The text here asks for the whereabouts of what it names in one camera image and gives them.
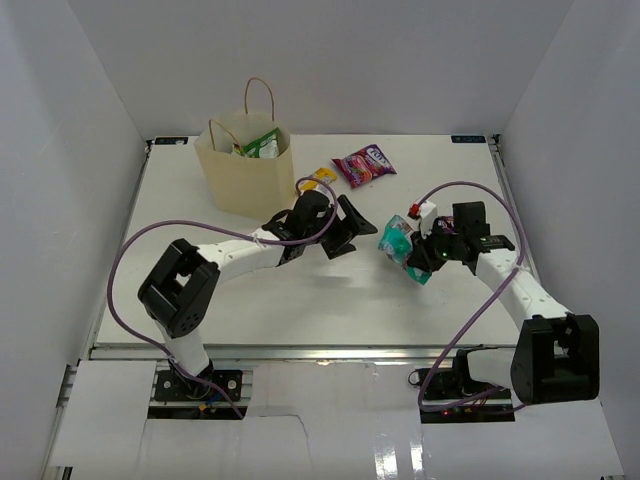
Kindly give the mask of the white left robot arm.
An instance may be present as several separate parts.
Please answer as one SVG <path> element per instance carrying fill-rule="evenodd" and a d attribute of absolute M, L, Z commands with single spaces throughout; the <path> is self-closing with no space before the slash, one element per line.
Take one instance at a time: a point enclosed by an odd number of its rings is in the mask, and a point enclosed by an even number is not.
<path fill-rule="evenodd" d="M 356 250 L 355 237 L 376 232 L 346 196 L 333 203 L 325 194 L 309 190 L 247 240 L 200 246 L 185 239 L 173 241 L 143 281 L 138 299 L 156 322 L 179 371 L 180 391 L 199 399 L 210 390 L 213 364 L 199 325 L 217 285 L 285 265 L 300 257 L 308 244 L 321 245 L 326 256 L 334 259 Z"/>

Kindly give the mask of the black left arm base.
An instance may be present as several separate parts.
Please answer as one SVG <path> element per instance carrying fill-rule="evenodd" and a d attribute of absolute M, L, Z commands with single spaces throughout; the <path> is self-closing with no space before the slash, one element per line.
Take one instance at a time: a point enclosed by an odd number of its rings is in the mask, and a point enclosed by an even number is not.
<path fill-rule="evenodd" d="M 211 409 L 218 403 L 228 405 L 242 398 L 244 374 L 241 370 L 214 369 L 206 373 L 207 384 L 183 377 L 173 366 L 157 371 L 152 400 L 163 406 L 197 403 Z"/>

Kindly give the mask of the small purple candy packet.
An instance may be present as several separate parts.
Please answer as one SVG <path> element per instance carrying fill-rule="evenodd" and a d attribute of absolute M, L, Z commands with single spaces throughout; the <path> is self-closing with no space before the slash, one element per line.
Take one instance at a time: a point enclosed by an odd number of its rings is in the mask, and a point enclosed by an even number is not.
<path fill-rule="evenodd" d="M 457 230 L 452 216 L 439 216 L 435 219 L 433 232 L 442 235 L 456 235 Z"/>

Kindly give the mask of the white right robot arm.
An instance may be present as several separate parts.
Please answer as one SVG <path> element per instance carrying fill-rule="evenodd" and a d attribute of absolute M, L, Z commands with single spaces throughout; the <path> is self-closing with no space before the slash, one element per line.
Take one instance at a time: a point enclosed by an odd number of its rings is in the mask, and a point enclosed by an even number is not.
<path fill-rule="evenodd" d="M 446 373 L 459 396 L 476 399 L 507 389 L 524 406 L 598 396 L 596 320 L 571 312 L 523 268 L 509 238 L 492 233 L 483 202 L 456 203 L 451 215 L 441 216 L 425 201 L 409 216 L 415 226 L 399 215 L 387 222 L 379 250 L 419 283 L 448 262 L 464 265 L 491 291 L 479 310 L 500 302 L 519 330 L 513 348 L 447 346 L 455 356 Z"/>

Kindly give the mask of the pink purple gummy bag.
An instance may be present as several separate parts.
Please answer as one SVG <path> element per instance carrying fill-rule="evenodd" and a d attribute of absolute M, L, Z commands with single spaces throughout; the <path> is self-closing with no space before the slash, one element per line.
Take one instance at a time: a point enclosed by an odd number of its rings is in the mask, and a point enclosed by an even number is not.
<path fill-rule="evenodd" d="M 370 144 L 343 158 L 333 159 L 352 189 L 368 184 L 396 170 L 377 144 Z"/>

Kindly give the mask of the green candy bag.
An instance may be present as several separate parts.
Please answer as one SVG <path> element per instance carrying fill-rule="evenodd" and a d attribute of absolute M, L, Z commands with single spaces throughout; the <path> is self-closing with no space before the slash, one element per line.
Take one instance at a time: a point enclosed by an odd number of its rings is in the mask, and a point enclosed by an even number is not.
<path fill-rule="evenodd" d="M 274 128 L 247 145 L 233 144 L 231 154 L 248 158 L 277 158 L 280 155 L 279 134 L 279 129 Z"/>

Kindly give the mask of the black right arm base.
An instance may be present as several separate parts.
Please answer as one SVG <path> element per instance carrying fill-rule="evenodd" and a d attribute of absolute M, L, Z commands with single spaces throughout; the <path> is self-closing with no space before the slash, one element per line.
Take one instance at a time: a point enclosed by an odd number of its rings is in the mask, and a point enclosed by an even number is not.
<path fill-rule="evenodd" d="M 472 380 L 463 372 L 466 352 L 457 353 L 448 367 L 439 367 L 422 402 L 432 411 L 420 411 L 423 425 L 514 422 L 511 392 L 504 387 Z"/>

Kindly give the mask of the teal candy bag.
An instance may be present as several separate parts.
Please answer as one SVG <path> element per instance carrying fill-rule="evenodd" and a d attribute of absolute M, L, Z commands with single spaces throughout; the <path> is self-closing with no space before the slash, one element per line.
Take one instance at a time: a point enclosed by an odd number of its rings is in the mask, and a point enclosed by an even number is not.
<path fill-rule="evenodd" d="M 411 235 L 413 228 L 400 215 L 394 215 L 385 225 L 378 249 L 382 251 L 394 264 L 401 267 L 415 282 L 425 285 L 431 274 L 424 270 L 408 265 L 413 253 Z"/>

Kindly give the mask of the yellow snack bar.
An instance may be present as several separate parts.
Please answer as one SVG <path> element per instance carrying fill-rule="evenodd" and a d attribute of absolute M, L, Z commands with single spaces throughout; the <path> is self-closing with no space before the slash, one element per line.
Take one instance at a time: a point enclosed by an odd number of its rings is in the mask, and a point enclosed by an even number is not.
<path fill-rule="evenodd" d="M 328 195 L 328 185 L 331 185 L 336 180 L 337 175 L 333 170 L 322 167 L 310 174 L 306 179 L 299 180 L 296 188 L 299 192 L 316 190 Z"/>

